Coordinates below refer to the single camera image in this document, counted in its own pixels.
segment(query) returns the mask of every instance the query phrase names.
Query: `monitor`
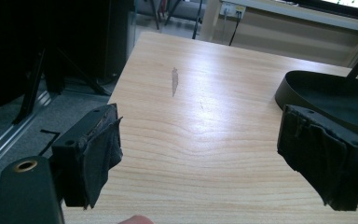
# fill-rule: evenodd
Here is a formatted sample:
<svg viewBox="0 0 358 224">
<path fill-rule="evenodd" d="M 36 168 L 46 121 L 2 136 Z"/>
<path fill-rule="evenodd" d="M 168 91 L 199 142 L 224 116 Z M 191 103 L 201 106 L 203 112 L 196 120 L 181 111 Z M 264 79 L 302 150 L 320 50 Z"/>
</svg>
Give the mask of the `monitor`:
<svg viewBox="0 0 358 224">
<path fill-rule="evenodd" d="M 323 0 L 323 1 L 336 3 L 347 7 L 358 7 L 358 0 Z"/>
</svg>

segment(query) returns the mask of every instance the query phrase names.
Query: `chair leg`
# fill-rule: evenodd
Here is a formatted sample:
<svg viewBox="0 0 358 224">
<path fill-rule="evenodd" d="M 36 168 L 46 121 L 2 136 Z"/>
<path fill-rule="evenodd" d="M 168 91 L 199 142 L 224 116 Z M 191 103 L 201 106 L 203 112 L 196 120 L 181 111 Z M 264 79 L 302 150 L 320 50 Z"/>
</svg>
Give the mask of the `chair leg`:
<svg viewBox="0 0 358 224">
<path fill-rule="evenodd" d="M 152 7 L 152 11 L 153 11 L 153 14 L 154 14 L 154 17 L 155 17 L 157 29 L 159 30 L 158 16 L 157 16 L 157 11 L 156 11 L 156 6 L 154 5 L 154 1 L 153 1 L 153 0 L 150 0 L 149 2 L 150 2 L 150 6 Z"/>
<path fill-rule="evenodd" d="M 171 15 L 173 14 L 173 12 L 174 12 L 174 11 L 176 10 L 176 8 L 178 7 L 180 1 L 181 1 L 181 0 L 176 0 L 175 5 L 173 5 L 172 10 L 169 12 L 170 14 L 168 14 L 168 18 L 167 18 L 167 20 L 165 21 L 165 24 L 164 24 L 164 25 L 167 25 L 167 24 L 168 24 L 168 22 L 169 22 L 170 19 L 171 19 Z"/>
<path fill-rule="evenodd" d="M 199 29 L 199 21 L 200 21 L 200 17 L 197 17 L 196 25 L 194 25 L 194 31 L 193 31 L 192 39 L 196 39 L 197 30 Z"/>
<path fill-rule="evenodd" d="M 201 8 L 202 8 L 202 0 L 200 1 L 199 11 L 197 12 L 196 25 L 194 26 L 193 37 L 192 37 L 193 39 L 196 39 L 197 30 L 199 29 L 199 22 L 201 21 L 200 18 Z"/>
</svg>

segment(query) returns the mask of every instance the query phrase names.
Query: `wall socket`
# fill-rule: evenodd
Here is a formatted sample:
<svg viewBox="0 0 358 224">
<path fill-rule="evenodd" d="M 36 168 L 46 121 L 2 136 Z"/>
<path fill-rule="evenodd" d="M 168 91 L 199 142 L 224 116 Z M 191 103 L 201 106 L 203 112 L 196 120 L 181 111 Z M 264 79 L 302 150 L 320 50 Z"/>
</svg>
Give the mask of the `wall socket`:
<svg viewBox="0 0 358 224">
<path fill-rule="evenodd" d="M 243 14 L 245 14 L 245 6 L 236 5 L 232 3 L 223 2 L 222 7 L 220 8 L 220 15 L 225 15 L 225 11 L 228 17 L 237 18 L 237 11 L 241 13 L 241 19 L 243 18 Z"/>
</svg>

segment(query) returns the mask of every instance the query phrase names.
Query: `electrical cable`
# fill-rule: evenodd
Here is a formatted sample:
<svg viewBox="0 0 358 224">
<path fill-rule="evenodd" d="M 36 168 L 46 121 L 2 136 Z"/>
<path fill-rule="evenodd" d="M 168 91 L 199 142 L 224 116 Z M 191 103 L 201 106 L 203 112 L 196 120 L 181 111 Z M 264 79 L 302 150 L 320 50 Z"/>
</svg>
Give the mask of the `electrical cable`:
<svg viewBox="0 0 358 224">
<path fill-rule="evenodd" d="M 237 32 L 238 24 L 240 24 L 240 21 L 241 21 L 242 13 L 237 11 L 236 14 L 237 14 L 237 25 L 235 25 L 234 34 L 232 34 L 231 40 L 229 41 L 229 44 L 228 44 L 229 46 L 231 46 L 231 44 L 232 44 L 232 40 L 234 39 L 234 35 Z"/>
</svg>

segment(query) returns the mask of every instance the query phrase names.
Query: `wooden table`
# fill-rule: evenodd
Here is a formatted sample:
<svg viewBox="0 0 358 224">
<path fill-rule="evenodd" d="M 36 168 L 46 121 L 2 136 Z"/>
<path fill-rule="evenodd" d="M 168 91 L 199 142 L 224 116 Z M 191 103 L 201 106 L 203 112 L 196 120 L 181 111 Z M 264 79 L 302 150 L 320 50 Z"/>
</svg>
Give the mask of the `wooden table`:
<svg viewBox="0 0 358 224">
<path fill-rule="evenodd" d="M 358 223 L 358 211 L 324 206 L 277 153 L 282 111 L 274 93 L 296 69 L 349 71 L 143 33 L 109 101 L 124 117 L 123 161 L 94 209 L 63 206 L 66 222 L 139 214 L 155 223 Z"/>
</svg>

